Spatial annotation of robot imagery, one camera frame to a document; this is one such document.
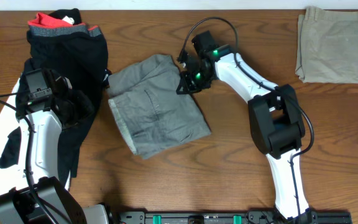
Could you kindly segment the grey cargo shorts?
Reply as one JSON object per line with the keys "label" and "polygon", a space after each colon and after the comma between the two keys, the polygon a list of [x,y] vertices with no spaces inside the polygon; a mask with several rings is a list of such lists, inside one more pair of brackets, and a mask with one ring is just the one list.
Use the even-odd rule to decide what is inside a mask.
{"label": "grey cargo shorts", "polygon": [[133,154],[148,159],[211,134],[190,95],[176,93],[179,70],[169,55],[153,55],[110,75],[108,104]]}

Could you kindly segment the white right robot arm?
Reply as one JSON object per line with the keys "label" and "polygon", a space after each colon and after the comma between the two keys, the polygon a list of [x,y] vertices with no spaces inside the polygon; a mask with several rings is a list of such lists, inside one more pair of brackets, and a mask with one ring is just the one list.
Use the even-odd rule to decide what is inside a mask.
{"label": "white right robot arm", "polygon": [[196,57],[180,51],[177,60],[185,71],[177,92],[197,93],[220,80],[247,103],[252,140],[272,172],[276,211],[286,221],[301,222],[310,209],[301,179],[301,140],[312,124],[295,90],[260,76],[230,45],[196,45],[195,50]]}

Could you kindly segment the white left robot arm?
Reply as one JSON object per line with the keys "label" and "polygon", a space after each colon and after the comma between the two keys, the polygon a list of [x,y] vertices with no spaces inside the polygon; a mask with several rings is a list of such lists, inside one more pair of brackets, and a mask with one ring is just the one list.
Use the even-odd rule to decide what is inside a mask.
{"label": "white left robot arm", "polygon": [[21,144],[13,186],[0,192],[0,223],[109,223],[104,204],[82,207],[58,178],[58,142],[62,131],[93,112],[78,90],[35,88],[14,91],[23,103],[19,115]]}

